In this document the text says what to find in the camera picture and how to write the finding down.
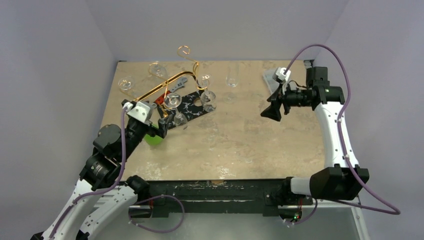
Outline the short ribbed clear goblet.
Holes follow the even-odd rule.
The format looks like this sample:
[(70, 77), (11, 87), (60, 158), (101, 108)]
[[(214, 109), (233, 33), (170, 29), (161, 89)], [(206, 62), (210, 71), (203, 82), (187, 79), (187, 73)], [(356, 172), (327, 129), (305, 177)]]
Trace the short ribbed clear goblet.
[(166, 68), (159, 62), (154, 61), (149, 65), (148, 71), (151, 75), (159, 78), (168, 78), (168, 72)]

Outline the green plastic wine glass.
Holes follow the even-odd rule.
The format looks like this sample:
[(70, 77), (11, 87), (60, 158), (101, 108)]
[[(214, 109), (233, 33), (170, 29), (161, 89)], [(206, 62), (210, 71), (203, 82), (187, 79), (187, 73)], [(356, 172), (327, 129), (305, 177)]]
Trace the green plastic wine glass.
[(161, 130), (159, 127), (152, 123), (143, 140), (150, 146), (157, 146), (162, 143)]

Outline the red handled adjustable wrench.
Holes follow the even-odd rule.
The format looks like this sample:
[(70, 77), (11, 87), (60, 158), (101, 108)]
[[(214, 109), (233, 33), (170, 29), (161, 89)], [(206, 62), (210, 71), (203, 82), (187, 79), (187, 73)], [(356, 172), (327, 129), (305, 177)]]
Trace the red handled adjustable wrench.
[(174, 93), (177, 90), (184, 88), (185, 87), (185, 83), (188, 81), (188, 79), (186, 77), (181, 77), (176, 81), (176, 85), (174, 87), (172, 87), (170, 90), (168, 90), (166, 93), (163, 93), (162, 95), (160, 95), (155, 101), (154, 103), (156, 105), (161, 105), (164, 102), (165, 99), (165, 95), (168, 95), (170, 93)]

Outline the clear plastic screw box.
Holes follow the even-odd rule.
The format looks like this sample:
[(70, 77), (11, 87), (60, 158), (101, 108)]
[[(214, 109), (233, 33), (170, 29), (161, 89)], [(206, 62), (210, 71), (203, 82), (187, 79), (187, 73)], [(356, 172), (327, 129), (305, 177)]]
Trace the clear plastic screw box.
[(266, 83), (268, 90), (271, 94), (273, 94), (279, 86), (279, 83), (275, 81), (273, 78), (275, 71), (276, 69), (268, 69), (268, 70), (265, 70), (262, 74), (262, 78), (264, 82)]

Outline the clear stemmed glass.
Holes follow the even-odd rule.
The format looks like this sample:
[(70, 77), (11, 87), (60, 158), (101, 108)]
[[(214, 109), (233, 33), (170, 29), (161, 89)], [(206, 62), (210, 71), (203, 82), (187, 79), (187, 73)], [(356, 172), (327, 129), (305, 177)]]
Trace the clear stemmed glass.
[(178, 107), (183, 102), (182, 97), (178, 93), (169, 93), (164, 97), (164, 106), (167, 109), (173, 110), (173, 124), (175, 127), (182, 127), (184, 130), (188, 127), (187, 117), (178, 110)]

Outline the clear tall wine glass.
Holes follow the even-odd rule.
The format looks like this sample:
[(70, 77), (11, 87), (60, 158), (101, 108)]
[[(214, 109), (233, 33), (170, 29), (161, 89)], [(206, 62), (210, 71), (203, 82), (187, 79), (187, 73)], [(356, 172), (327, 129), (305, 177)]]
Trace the clear tall wine glass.
[(213, 78), (210, 74), (203, 74), (196, 79), (198, 89), (203, 91), (200, 95), (200, 101), (206, 112), (213, 112), (217, 107), (216, 95), (213, 91), (208, 89), (212, 81)]

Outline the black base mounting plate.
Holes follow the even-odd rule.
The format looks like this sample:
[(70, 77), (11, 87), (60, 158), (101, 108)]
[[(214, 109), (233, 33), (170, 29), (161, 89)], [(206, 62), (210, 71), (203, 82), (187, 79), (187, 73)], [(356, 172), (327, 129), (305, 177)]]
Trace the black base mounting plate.
[(300, 217), (313, 200), (290, 191), (288, 178), (230, 180), (149, 180), (137, 183), (136, 206), (145, 206), (153, 218), (170, 213), (261, 214), (264, 217)]

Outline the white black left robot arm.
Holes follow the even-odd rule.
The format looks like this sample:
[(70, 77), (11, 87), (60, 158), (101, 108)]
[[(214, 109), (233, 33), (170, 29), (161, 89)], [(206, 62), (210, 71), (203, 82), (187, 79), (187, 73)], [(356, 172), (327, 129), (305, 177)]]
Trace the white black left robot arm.
[(121, 125), (103, 126), (93, 141), (92, 155), (79, 174), (73, 193), (59, 216), (33, 240), (93, 240), (122, 211), (133, 204), (153, 202), (150, 184), (134, 175), (122, 181), (128, 157), (145, 135), (164, 138), (169, 117), (158, 126), (130, 117)]

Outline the clear round wine glass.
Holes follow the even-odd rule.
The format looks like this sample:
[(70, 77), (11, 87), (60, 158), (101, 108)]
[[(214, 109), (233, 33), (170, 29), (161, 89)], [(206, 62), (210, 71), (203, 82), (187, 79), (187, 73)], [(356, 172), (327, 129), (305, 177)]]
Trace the clear round wine glass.
[(121, 91), (127, 92), (135, 87), (135, 79), (127, 75), (118, 81), (118, 87)]

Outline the clear champagne flute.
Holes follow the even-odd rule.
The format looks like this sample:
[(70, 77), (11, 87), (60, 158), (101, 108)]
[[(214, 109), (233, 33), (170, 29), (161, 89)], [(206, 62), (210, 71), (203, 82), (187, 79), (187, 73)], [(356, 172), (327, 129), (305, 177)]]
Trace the clear champagne flute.
[(231, 61), (227, 67), (225, 84), (228, 86), (227, 92), (224, 94), (223, 100), (227, 104), (232, 104), (236, 101), (237, 96), (235, 88), (239, 83), (239, 63)]

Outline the black marbled rack base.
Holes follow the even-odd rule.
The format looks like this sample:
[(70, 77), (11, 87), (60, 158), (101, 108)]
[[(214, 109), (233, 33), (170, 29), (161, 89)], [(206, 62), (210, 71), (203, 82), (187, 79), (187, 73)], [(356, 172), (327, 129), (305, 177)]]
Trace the black marbled rack base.
[[(186, 117), (188, 122), (197, 119), (201, 116), (204, 116), (206, 114), (209, 114), (211, 112), (206, 111), (202, 105), (195, 105), (195, 102), (197, 100), (200, 100), (200, 96), (203, 93), (203, 90), (194, 91), (192, 93), (189, 93), (187, 95), (182, 96), (182, 103), (177, 107), (178, 111), (180, 113), (183, 113)], [(164, 118), (164, 111), (160, 107), (156, 107), (157, 112), (159, 113), (161, 118)], [(165, 110), (167, 114), (175, 114), (174, 110)], [(174, 129), (176, 126), (173, 122), (169, 122), (168, 129)]]

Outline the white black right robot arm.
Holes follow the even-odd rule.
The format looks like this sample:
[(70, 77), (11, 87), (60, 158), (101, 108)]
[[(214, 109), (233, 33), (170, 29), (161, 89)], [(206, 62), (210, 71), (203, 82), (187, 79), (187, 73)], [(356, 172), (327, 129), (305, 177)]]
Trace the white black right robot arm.
[(347, 102), (340, 86), (332, 86), (326, 67), (312, 67), (306, 71), (306, 88), (291, 86), (291, 71), (278, 67), (272, 80), (278, 87), (267, 99), (270, 103), (260, 114), (262, 117), (281, 121), (292, 107), (310, 107), (321, 129), (325, 148), (324, 168), (310, 177), (291, 177), (280, 196), (288, 204), (300, 195), (325, 200), (353, 200), (362, 190), (370, 174), (361, 168), (353, 153), (345, 126), (344, 107)]

